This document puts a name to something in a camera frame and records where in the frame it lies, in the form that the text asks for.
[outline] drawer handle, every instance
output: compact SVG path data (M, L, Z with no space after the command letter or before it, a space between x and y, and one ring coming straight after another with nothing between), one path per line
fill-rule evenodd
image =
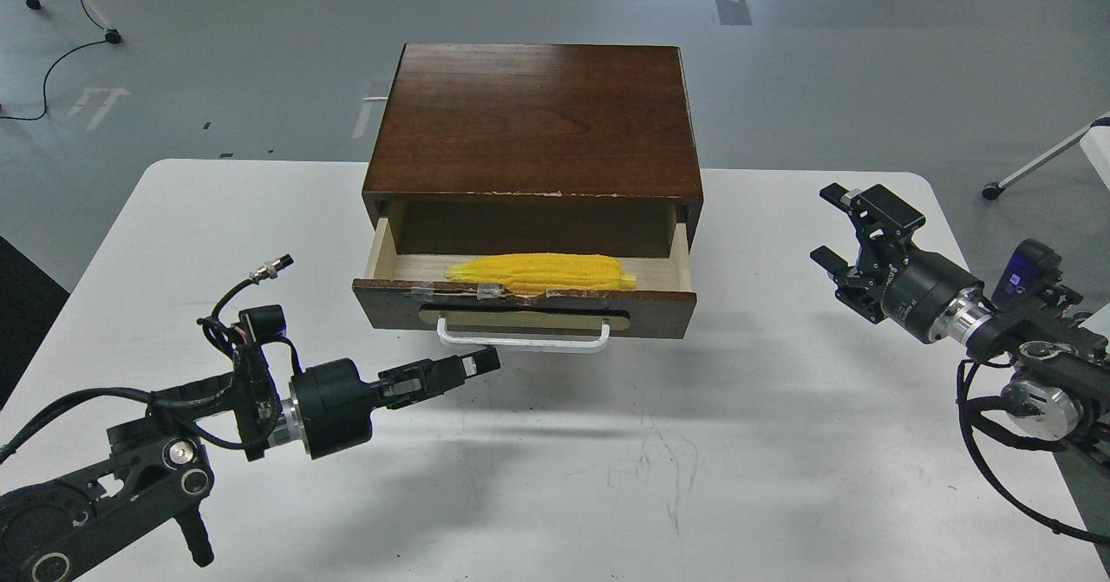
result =
M460 337L447 332L447 318L440 315L435 322L435 333L440 335L440 341L447 347L456 345L496 345L497 348L508 348L522 352L576 352L591 354L601 352L609 341L609 321L602 320L602 334L588 340L565 340L565 339L519 339L504 337Z

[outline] table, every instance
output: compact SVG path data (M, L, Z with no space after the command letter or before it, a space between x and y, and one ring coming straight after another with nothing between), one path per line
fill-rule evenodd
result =
M1090 131L1079 140L1079 147L1083 149L1087 159L1090 160L1094 171L1102 178L1102 182L1110 188L1110 127L1092 127Z
M226 370L194 320L262 261L305 365L364 378L446 355L434 333L379 331L351 294L372 230L364 164L163 160L143 175L32 361L0 433L60 393L159 389ZM808 259L852 257L817 197L881 182L924 211L917 243L962 258L928 183L904 173L704 171L686 339L599 354L503 353L444 398L375 412L375 439L320 461L297 444L248 463L209 448L196 569L161 526L82 580L1092 580L1094 550L1005 503L960 443L961 349L864 322ZM275 375L281 353L271 354ZM1003 375L983 373L983 392ZM107 456L139 407L95 401L0 470L0 489ZM226 424L216 424L216 428ZM1052 459L982 444L1036 508L1080 523Z

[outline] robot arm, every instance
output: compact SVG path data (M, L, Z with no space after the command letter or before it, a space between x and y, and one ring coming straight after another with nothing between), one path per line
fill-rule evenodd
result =
M424 359L379 373L364 382L350 359L301 370L285 339L279 305L248 309L239 321L219 321L234 294L290 265L285 255L261 267L222 298L212 315L199 320L205 337L232 362L232 371L155 392L108 388L65 395L39 412L0 448L0 463L62 413L100 397L145 404L145 414L108 429L109 458L57 479L0 496L0 580L67 582L79 578L173 519L181 526L193 562L213 561L200 503L215 475L204 443L242 450L249 461L294 440L313 459L370 441L373 409L400 409L442 395L467 379L500 368L493 348L437 361ZM290 397L279 397L262 345L286 343L292 353ZM196 421L231 411L240 440L222 440ZM123 483L108 494L99 480Z
M1013 499L987 468L972 429L1019 450L1071 450L1110 478L1110 458L1098 445L1110 441L1100 420L1110 413L1107 338L1081 328L1070 310L1082 297L1060 284L1060 257L1026 240L1015 251L988 299L983 282L940 254L918 249L914 232L925 217L882 185L848 191L833 183L820 195L848 214L859 257L849 265L828 247L810 259L828 272L836 298L872 323L894 321L922 343L950 337L967 348L957 381L960 428L968 451L987 480L1008 501L1058 533L1110 544L1110 538L1067 526ZM1006 355L1005 364L992 359ZM968 398L981 367L1013 368L998 395ZM990 421L1006 412L1029 436Z

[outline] caster wheel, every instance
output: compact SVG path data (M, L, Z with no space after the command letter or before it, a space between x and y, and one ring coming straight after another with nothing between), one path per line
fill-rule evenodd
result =
M998 183L987 183L986 185L982 187L982 192L980 192L980 194L982 194L982 198L987 199L988 201L992 201L997 199L999 195L1002 195L1003 191L1006 190L1003 188L999 188Z

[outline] connector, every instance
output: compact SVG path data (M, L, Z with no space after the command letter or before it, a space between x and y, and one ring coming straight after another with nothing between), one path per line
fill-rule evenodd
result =
M293 264L293 258L289 254L282 254L273 261L268 261L262 264L258 270L251 272L246 277L246 281L253 282L255 285L264 281L265 279L276 279L278 272L289 268Z

